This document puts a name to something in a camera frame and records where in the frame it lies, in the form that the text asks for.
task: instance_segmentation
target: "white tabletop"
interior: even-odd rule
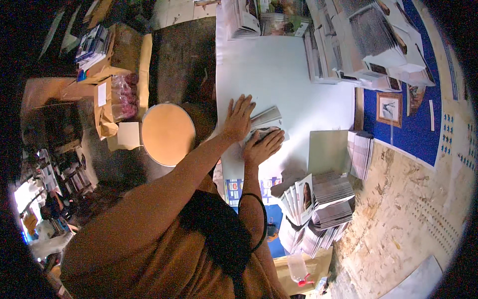
[[[261,36],[225,40],[224,21],[217,6],[216,96],[219,129],[230,99],[251,94],[252,115],[276,105],[290,140],[259,167],[259,179],[282,172],[307,171],[311,131],[348,130],[354,123],[355,90],[350,83],[312,84],[302,38]],[[239,144],[221,157],[224,179],[244,177]]]

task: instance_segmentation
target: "blue bulletin board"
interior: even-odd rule
[[[413,116],[407,116],[407,86],[402,83],[402,127],[393,128],[393,146],[396,146],[413,156],[435,165],[442,119],[442,97],[440,77],[436,65],[435,53],[425,25],[411,0],[403,1],[404,10],[413,21],[422,36],[424,57],[435,80],[436,86],[426,87],[424,99],[418,111]],[[435,131],[431,131],[430,104],[433,102],[435,115]],[[377,91],[364,91],[364,130],[375,138],[390,144],[391,128],[389,124],[376,121]]]

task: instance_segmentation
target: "round wooden stool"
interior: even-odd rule
[[[181,107],[158,104],[143,117],[141,138],[148,155],[163,166],[176,166],[195,144],[196,129]]]

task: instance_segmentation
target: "picture frame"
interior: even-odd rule
[[[377,92],[378,122],[402,128],[403,96],[401,92]]]

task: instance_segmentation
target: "stack of papers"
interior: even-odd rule
[[[312,217],[315,199],[312,185],[312,175],[295,182],[281,195],[279,207],[291,223],[301,226]]]
[[[310,221],[301,243],[302,250],[311,258],[315,258],[320,248],[328,249],[333,241],[342,238],[347,225],[348,223],[343,223],[327,230],[318,230],[314,223]]]
[[[401,91],[398,80],[412,86],[435,85],[423,56],[422,38],[402,1],[306,2],[315,30],[305,40],[312,82],[349,81],[385,92]],[[314,42],[308,41],[312,35],[320,68],[310,64],[316,61]]]
[[[279,229],[279,240],[284,249],[289,253],[294,253],[300,248],[305,234],[305,224],[297,226],[293,224],[287,216],[282,217],[281,228]]]
[[[347,150],[352,161],[350,174],[367,180],[373,152],[373,135],[365,131],[349,131]]]
[[[221,0],[227,39],[260,36],[256,0]]]
[[[312,222],[318,230],[326,230],[352,221],[352,209],[347,201],[314,211]]]
[[[75,63],[78,63],[80,69],[87,71],[95,63],[106,57],[111,35],[111,30],[98,25],[81,38],[75,56]]]
[[[345,202],[355,196],[354,190],[346,177],[335,172],[328,172],[312,178],[315,195],[314,210],[326,208]]]

